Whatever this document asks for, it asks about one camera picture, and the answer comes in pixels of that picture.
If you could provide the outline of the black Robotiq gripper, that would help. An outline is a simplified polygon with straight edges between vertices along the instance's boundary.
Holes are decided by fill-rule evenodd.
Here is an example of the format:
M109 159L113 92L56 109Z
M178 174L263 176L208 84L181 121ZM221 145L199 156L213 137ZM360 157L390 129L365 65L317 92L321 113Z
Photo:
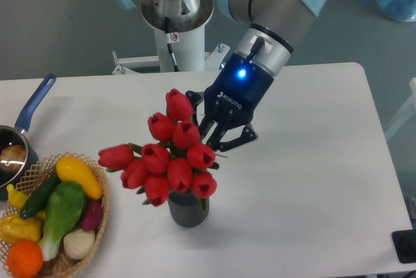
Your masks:
M273 81L273 76L258 65L233 53L214 83L204 92L185 92L193 109L192 121L203 137L216 123L205 141L213 151L226 152L258 139L250 122ZM202 102L205 116L200 123L197 109Z

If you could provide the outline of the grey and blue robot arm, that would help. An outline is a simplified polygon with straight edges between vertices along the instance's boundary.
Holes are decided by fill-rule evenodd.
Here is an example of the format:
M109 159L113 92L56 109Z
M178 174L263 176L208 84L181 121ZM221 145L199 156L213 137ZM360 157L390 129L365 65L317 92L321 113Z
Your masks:
M139 7L153 29L163 72L202 71L205 25L214 8L248 24L220 73L204 92L189 92L193 107L204 105L200 135L215 151L225 152L257 138L254 110L286 65L327 0L118 0Z

